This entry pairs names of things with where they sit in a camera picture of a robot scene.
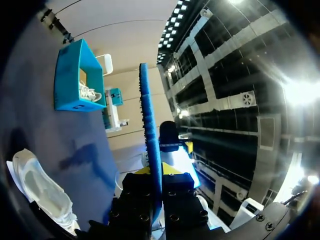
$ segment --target white object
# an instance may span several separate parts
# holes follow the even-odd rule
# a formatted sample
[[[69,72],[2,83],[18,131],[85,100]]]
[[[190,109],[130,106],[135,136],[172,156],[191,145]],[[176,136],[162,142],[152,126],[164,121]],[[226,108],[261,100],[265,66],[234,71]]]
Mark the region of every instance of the white object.
[[[60,227],[76,235],[80,229],[77,216],[72,211],[72,201],[64,190],[43,170],[37,157],[29,150],[17,152],[12,159],[18,188],[31,203],[38,206]]]
[[[240,227],[241,225],[245,224],[250,219],[255,217],[263,209],[264,209],[264,206],[262,204],[253,200],[252,198],[247,198],[241,204],[236,216],[234,217],[232,223],[230,224],[230,228],[234,230],[237,227]]]
[[[97,102],[102,98],[102,94],[95,92],[93,88],[88,88],[82,81],[79,82],[79,94],[82,99]]]
[[[104,67],[105,67],[105,71],[106,73],[103,74],[103,76],[109,75],[114,71],[114,66],[112,64],[112,58],[111,55],[109,53],[100,55],[100,56],[96,56],[95,58],[100,58],[103,57],[104,58]]]
[[[211,18],[214,14],[209,9],[202,9],[200,11],[200,16],[207,19]]]

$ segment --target teal container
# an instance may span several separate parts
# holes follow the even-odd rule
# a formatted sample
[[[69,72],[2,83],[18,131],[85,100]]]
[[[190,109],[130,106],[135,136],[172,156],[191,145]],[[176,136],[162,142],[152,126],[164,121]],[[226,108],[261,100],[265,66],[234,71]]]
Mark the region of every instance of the teal container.
[[[119,88],[112,88],[110,90],[110,95],[111,95],[111,99],[112,99],[112,104],[114,106],[121,106],[124,104],[124,101],[122,99],[122,93],[121,90]]]
[[[80,69],[86,73],[86,85],[102,98],[92,102],[80,98]],[[54,76],[54,109],[92,112],[106,108],[103,68],[84,39],[59,51]]]

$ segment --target ceiling light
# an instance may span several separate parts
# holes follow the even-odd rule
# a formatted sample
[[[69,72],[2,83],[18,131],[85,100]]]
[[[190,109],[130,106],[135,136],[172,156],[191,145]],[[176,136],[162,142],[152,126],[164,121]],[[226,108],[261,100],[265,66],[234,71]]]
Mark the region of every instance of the ceiling light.
[[[313,185],[317,185],[319,183],[319,178],[317,176],[308,176],[307,179]]]
[[[184,116],[184,117],[190,116],[190,113],[188,112],[188,110],[182,110],[182,111],[181,111],[181,114],[182,114],[182,116]]]
[[[228,0],[229,1],[229,3],[231,3],[231,4],[240,4],[240,3],[242,3],[244,0]]]
[[[293,105],[306,105],[320,98],[320,82],[292,82],[283,88],[285,98]]]

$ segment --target black cable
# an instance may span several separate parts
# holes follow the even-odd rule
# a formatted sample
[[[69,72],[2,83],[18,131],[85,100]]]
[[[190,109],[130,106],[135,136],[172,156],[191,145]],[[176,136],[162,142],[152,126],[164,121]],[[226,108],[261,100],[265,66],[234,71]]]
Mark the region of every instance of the black cable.
[[[59,11],[57,11],[55,14],[57,15],[58,13],[62,12],[63,10],[67,9],[68,7],[72,6],[73,4],[78,3],[78,2],[80,2],[80,1],[82,1],[82,0],[78,0],[78,1],[75,1],[74,3],[71,3],[70,5],[68,5],[68,6],[64,7],[64,8],[62,8],[62,9],[61,9],[61,10],[59,10]]]
[[[295,200],[296,198],[302,196],[303,194],[305,194],[305,193],[307,193],[307,192],[308,192],[308,191],[302,191],[302,192],[297,193],[296,195],[290,197],[287,201],[285,201],[285,202],[283,203],[283,205],[287,205],[287,204],[290,203],[291,201]]]

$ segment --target air vent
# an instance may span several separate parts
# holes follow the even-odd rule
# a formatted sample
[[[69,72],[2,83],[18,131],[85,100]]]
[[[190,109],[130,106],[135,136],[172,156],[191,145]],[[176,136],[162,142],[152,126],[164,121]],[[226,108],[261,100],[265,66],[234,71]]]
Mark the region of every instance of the air vent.
[[[272,151],[275,143],[275,119],[273,117],[259,117],[259,147]]]

